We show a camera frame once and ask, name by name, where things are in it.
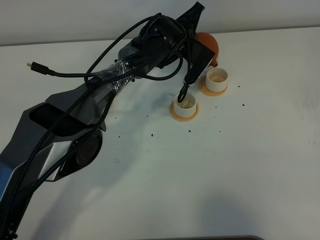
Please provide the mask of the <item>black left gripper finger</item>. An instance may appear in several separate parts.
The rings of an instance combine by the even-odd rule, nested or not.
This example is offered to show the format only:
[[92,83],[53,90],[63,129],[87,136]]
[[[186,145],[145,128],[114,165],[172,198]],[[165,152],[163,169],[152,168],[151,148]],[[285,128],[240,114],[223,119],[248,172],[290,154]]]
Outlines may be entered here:
[[205,7],[198,1],[184,14],[176,19],[176,22],[182,25],[190,35],[195,35],[197,26]]

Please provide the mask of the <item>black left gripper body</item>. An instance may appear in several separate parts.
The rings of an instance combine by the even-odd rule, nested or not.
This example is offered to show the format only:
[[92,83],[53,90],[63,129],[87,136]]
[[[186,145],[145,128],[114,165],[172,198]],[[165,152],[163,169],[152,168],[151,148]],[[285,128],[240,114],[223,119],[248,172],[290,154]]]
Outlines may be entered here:
[[160,53],[174,50],[181,53],[196,35],[190,35],[176,19],[165,15],[151,19],[134,38],[134,47],[142,52]]

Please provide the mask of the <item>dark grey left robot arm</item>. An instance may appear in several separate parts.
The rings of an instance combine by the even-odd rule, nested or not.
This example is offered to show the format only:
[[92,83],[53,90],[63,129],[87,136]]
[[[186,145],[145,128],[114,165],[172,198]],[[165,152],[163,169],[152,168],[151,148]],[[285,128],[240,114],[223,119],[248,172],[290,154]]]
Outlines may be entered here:
[[22,113],[0,155],[0,237],[13,240],[33,193],[89,165],[103,144],[105,119],[116,95],[132,80],[150,79],[153,68],[187,62],[183,99],[205,65],[195,62],[196,29],[204,6],[197,2],[177,19],[157,13],[101,71],[91,66],[79,87],[56,93]]

